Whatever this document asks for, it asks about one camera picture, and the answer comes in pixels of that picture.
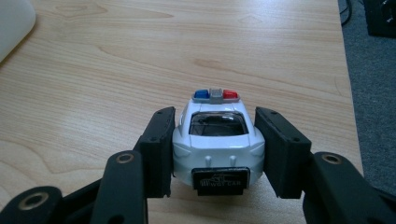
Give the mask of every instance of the toy police car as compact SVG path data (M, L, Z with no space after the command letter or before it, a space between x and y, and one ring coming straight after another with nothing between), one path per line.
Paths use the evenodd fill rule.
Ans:
M196 91L172 141L174 175L198 195L242 194L262 176L265 141L236 91Z

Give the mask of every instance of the windshield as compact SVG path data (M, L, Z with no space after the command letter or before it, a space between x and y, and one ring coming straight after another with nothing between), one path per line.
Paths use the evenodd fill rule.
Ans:
M200 112L191 117L189 134L235 136L248 133L244 117L236 112Z

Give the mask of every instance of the black cable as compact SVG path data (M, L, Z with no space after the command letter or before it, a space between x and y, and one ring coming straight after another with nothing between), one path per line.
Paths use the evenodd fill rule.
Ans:
M340 15L346 11L347 11L347 17L343 22L341 22L342 26L347 24L350 21L350 18L352 17L352 3L350 0L346 0L346 8L340 12Z

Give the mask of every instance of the red light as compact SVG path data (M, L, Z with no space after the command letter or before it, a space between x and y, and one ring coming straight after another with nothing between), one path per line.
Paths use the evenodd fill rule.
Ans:
M238 93L236 91L224 90L223 98L224 99L236 99L236 98L238 98Z

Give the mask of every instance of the wood grain surface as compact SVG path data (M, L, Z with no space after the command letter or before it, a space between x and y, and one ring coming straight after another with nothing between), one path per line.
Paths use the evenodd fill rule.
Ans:
M33 0L33 31L0 63L0 209L24 190L64 195L132 149L152 114L191 93L240 93L361 169L339 10L328 0ZM150 223L304 223L263 176L237 197L172 180Z

